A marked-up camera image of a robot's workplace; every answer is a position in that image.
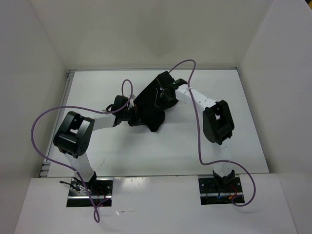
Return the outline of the black skirt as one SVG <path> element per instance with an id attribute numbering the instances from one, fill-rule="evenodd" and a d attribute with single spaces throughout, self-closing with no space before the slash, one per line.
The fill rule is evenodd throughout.
<path id="1" fill-rule="evenodd" d="M 155 107 L 156 90 L 159 87 L 157 78 L 173 79 L 167 71 L 159 74 L 134 100 L 137 122 L 133 126 L 145 125 L 151 132 L 156 132 L 165 120 L 165 110 Z"/>

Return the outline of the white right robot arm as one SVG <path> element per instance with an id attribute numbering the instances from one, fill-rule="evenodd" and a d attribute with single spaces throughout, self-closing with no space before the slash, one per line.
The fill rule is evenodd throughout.
<path id="1" fill-rule="evenodd" d="M 170 108 L 173 101 L 181 101 L 194 108 L 197 125 L 198 158 L 202 165 L 221 163 L 214 167 L 214 187 L 226 191 L 234 179 L 234 170 L 229 169 L 225 159 L 229 139 L 233 136 L 234 121 L 226 101 L 215 101 L 190 87 L 183 79 L 170 81 L 156 88 L 156 105 Z M 205 163 L 202 160 L 201 135 L 212 144 L 216 161 Z"/>

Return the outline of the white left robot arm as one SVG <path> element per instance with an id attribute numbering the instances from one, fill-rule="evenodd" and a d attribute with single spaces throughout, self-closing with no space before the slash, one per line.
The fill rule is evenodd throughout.
<path id="1" fill-rule="evenodd" d="M 74 111 L 66 114 L 54 136 L 53 144 L 75 169 L 74 177 L 86 195 L 91 195 L 97 190 L 97 175 L 86 153 L 92 133 L 99 129 L 115 127 L 123 121 L 130 121 L 134 116 L 133 108 L 93 117 L 84 117 Z"/>

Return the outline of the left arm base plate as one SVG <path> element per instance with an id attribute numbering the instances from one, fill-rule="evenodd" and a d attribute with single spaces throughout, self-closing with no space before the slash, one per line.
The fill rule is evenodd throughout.
<path id="1" fill-rule="evenodd" d="M 88 190 L 97 207 L 112 206 L 113 182 L 114 179 L 112 177 L 98 177 L 95 188 Z M 85 187 L 75 178 L 71 178 L 70 183 L 64 181 L 61 181 L 60 183 L 69 186 L 66 207 L 76 208 L 93 206 Z"/>

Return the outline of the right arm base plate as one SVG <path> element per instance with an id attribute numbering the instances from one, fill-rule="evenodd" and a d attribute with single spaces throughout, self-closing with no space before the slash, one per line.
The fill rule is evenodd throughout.
<path id="1" fill-rule="evenodd" d="M 244 195 L 240 178 L 236 176 L 229 185 L 218 190 L 212 175 L 198 178 L 201 205 L 244 204 Z"/>

